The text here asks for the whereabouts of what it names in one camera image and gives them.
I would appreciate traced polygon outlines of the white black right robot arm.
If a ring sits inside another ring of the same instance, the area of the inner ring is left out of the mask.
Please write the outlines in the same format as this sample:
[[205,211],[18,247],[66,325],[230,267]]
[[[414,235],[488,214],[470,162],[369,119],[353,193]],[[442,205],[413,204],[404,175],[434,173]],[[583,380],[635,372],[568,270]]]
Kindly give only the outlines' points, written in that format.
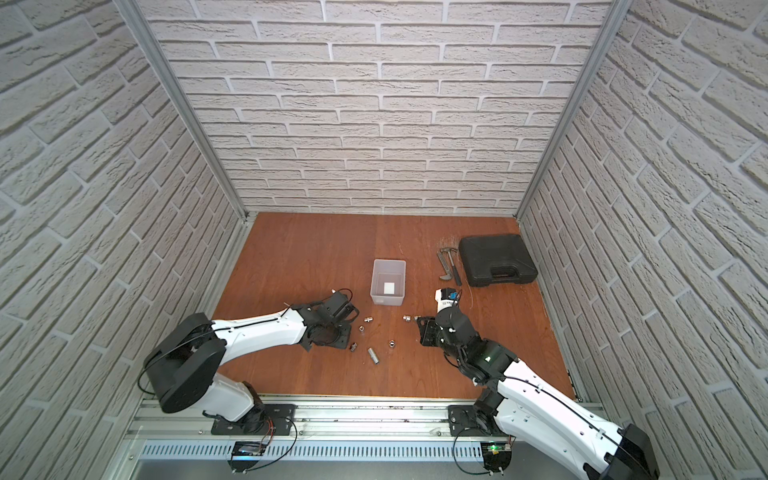
[[644,430],[619,426],[577,404],[511,350],[481,337],[458,306],[415,322],[421,345],[454,358],[458,371],[483,388],[474,404],[479,430],[519,438],[579,479],[660,477]]

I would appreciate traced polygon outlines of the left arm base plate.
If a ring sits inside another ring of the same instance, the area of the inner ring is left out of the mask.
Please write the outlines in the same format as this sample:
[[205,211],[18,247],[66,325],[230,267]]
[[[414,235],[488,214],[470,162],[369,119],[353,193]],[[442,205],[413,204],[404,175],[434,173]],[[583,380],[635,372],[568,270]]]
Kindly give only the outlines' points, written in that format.
[[216,418],[211,428],[212,435],[220,436],[288,436],[293,427],[297,406],[286,403],[256,405],[244,417],[230,422],[223,417]]

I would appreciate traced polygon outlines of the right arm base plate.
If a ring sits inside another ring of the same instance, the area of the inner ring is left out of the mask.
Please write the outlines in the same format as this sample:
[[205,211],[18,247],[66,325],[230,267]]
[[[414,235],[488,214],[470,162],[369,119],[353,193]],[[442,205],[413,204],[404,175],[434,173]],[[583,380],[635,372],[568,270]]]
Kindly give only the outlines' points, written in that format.
[[485,409],[474,405],[453,404],[447,407],[450,435],[507,437],[496,422],[497,409]]

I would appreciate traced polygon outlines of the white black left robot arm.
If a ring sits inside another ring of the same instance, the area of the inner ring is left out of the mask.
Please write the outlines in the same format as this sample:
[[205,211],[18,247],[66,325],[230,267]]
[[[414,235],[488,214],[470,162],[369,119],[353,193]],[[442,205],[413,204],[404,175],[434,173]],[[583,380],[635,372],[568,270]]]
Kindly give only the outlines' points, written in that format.
[[185,318],[145,357],[146,377],[163,412],[190,407],[237,426],[260,421],[261,400],[245,382],[218,372],[237,358],[273,347],[299,345],[345,349],[351,326],[359,316],[352,291],[343,288],[328,297],[293,304],[262,316],[211,320],[202,312]]

